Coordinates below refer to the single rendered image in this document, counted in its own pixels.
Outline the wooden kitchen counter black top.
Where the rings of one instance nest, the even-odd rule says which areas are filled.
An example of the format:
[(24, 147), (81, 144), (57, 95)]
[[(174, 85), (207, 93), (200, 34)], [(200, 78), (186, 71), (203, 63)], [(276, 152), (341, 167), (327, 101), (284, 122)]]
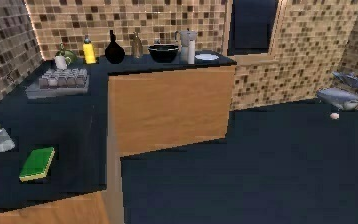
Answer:
[[(222, 138), (235, 68), (166, 68), (151, 59), (88, 66), (83, 95), (30, 100), (28, 76), (0, 101), (17, 145), (0, 153), (0, 224), (125, 224), (121, 157)], [(46, 177), (21, 182), (34, 149), (53, 147)]]

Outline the white plate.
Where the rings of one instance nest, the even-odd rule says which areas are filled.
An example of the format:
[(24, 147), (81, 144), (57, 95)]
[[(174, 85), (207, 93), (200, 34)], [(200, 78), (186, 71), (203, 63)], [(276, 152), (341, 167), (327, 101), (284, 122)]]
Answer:
[(195, 55), (195, 58), (197, 60), (203, 60), (203, 61), (214, 61), (219, 59), (219, 56), (214, 54), (197, 54)]

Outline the black bowl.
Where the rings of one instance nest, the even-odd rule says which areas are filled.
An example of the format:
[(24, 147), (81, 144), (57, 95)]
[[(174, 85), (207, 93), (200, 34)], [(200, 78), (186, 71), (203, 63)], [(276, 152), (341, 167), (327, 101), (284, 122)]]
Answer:
[(157, 44), (149, 46), (148, 51), (155, 62), (171, 63), (176, 58), (179, 47), (173, 44)]

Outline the white paper towel roll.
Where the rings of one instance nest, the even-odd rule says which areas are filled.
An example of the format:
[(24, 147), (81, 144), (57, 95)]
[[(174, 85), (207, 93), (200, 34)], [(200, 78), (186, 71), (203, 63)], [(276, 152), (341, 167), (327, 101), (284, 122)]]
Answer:
[(189, 40), (187, 61), (188, 61), (188, 64), (195, 63), (195, 40), (194, 39)]

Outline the silver moka coffee pot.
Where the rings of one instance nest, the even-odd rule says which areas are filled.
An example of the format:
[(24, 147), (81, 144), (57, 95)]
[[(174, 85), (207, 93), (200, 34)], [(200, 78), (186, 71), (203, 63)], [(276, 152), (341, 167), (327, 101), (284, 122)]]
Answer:
[(198, 33), (196, 31), (190, 31), (189, 29), (175, 32), (175, 41), (180, 42), (180, 59), (182, 62), (188, 63), (189, 40), (194, 39), (196, 42), (197, 36)]

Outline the black round vase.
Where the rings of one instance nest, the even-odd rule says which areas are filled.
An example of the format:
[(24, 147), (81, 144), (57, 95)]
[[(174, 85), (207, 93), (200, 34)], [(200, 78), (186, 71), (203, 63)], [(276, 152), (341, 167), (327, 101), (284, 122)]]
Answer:
[(113, 30), (110, 31), (110, 43), (105, 49), (105, 57), (111, 64), (120, 64), (125, 57), (125, 51), (116, 42), (116, 36)]

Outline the yellow spray bottle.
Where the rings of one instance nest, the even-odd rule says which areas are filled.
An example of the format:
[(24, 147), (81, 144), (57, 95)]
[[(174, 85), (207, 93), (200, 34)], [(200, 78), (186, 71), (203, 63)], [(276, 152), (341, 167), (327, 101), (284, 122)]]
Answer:
[(83, 52), (84, 52), (84, 59), (87, 64), (96, 63), (94, 47), (88, 35), (84, 37)]

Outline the grey dish rack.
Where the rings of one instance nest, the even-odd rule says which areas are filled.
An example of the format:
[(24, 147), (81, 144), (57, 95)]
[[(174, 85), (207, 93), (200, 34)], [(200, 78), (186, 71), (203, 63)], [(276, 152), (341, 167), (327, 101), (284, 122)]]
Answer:
[(86, 69), (48, 69), (25, 92), (28, 99), (40, 99), (88, 92), (89, 74)]

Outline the green round kettle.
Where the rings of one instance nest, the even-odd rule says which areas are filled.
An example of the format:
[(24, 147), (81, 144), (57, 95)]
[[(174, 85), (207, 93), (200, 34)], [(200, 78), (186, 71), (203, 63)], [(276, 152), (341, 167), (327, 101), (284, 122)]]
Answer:
[(68, 65), (77, 60), (77, 55), (73, 51), (66, 49), (63, 43), (59, 44), (59, 50), (57, 51), (56, 56), (63, 56)]

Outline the white mug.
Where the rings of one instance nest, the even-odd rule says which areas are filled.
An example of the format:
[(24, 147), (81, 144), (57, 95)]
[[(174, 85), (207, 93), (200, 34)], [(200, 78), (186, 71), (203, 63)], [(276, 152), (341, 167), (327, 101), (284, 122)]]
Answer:
[(56, 56), (54, 58), (54, 62), (55, 62), (55, 65), (56, 65), (56, 68), (59, 69), (59, 70), (65, 70), (67, 68), (67, 63), (66, 63), (66, 59), (64, 56)]

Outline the green sponge yellow underside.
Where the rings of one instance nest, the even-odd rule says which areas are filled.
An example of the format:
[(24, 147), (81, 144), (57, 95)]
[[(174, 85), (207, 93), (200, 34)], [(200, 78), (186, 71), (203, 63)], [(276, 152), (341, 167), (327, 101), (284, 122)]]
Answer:
[(23, 164), (19, 180), (26, 182), (46, 177), (54, 154), (53, 147), (32, 150)]

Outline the dark window wooden frame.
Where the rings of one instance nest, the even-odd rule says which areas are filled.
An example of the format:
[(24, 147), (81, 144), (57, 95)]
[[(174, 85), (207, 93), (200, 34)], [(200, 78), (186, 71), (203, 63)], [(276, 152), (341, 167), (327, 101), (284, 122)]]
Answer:
[(288, 0), (222, 0), (225, 4), (223, 53), (270, 54)]

